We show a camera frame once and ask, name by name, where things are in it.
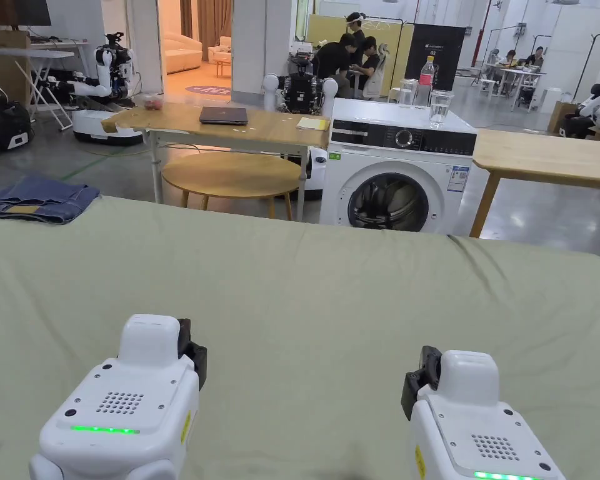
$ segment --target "green floor line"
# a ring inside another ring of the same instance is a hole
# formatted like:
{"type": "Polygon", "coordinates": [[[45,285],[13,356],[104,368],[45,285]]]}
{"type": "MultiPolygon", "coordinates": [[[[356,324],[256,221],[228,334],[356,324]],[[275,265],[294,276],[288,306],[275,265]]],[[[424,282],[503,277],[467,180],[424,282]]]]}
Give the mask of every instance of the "green floor line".
{"type": "MultiPolygon", "coordinates": [[[[123,152],[125,149],[126,149],[126,147],[125,147],[125,148],[123,148],[123,149],[120,149],[120,150],[118,150],[117,152],[113,152],[112,154],[113,154],[113,155],[117,155],[117,154],[119,154],[119,153],[123,152]]],[[[112,158],[112,157],[111,157],[111,156],[108,156],[108,155],[102,156],[102,157],[100,157],[100,158],[98,158],[98,159],[94,160],[94,161],[93,161],[93,162],[91,162],[91,163],[87,163],[87,164],[86,164],[85,166],[83,166],[83,167],[80,167],[80,168],[78,168],[78,169],[76,169],[76,170],[73,170],[73,171],[71,171],[71,172],[70,172],[70,174],[68,174],[68,175],[66,175],[66,176],[64,176],[64,177],[62,177],[62,178],[60,179],[60,181],[62,181],[62,182],[66,182],[67,180],[70,180],[70,179],[72,179],[72,178],[76,177],[77,175],[80,175],[80,174],[82,174],[82,172],[84,172],[84,171],[87,171],[87,170],[88,170],[89,168],[91,168],[92,166],[95,166],[95,165],[97,165],[97,164],[101,164],[102,162],[104,162],[105,160],[107,160],[107,159],[110,159],[110,158],[112,158]]]]}

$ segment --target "denim fabric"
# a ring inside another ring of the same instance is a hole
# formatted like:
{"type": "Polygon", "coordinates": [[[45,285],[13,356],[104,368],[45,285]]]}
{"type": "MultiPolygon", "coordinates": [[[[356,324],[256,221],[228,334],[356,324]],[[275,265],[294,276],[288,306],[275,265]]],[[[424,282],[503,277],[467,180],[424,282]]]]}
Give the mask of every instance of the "denim fabric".
{"type": "Polygon", "coordinates": [[[0,218],[18,218],[65,224],[79,216],[99,196],[99,190],[86,185],[67,185],[43,177],[25,177],[0,191],[0,218]],[[33,212],[11,211],[32,207],[33,212]]]}

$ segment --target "glass of water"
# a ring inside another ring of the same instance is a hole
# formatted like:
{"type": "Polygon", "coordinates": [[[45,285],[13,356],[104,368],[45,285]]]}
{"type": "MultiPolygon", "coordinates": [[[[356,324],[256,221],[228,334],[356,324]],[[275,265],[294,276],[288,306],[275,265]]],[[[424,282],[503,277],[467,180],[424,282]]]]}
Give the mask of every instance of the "glass of water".
{"type": "Polygon", "coordinates": [[[400,80],[400,96],[398,97],[398,103],[402,105],[411,105],[417,89],[417,80],[407,78],[400,80]]]}
{"type": "Polygon", "coordinates": [[[453,98],[454,94],[452,91],[431,91],[431,112],[429,113],[429,121],[432,125],[440,125],[444,123],[444,119],[446,118],[446,114],[449,112],[449,107],[453,98]]]}

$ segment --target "washing machine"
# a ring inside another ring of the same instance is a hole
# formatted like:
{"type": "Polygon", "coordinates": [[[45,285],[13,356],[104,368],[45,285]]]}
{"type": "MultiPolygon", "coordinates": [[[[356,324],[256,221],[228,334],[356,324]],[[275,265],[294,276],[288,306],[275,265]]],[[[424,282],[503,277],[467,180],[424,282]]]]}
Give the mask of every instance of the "washing machine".
{"type": "Polygon", "coordinates": [[[453,233],[477,131],[452,112],[336,99],[320,223],[453,233]]]}

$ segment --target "bottle label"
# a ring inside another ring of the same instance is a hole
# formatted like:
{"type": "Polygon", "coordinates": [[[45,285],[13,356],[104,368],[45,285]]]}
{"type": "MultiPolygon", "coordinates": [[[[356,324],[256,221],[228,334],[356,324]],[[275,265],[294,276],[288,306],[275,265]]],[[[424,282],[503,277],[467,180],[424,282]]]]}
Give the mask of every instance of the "bottle label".
{"type": "Polygon", "coordinates": [[[421,80],[419,81],[421,85],[431,86],[433,83],[433,75],[421,74],[421,80]]]}

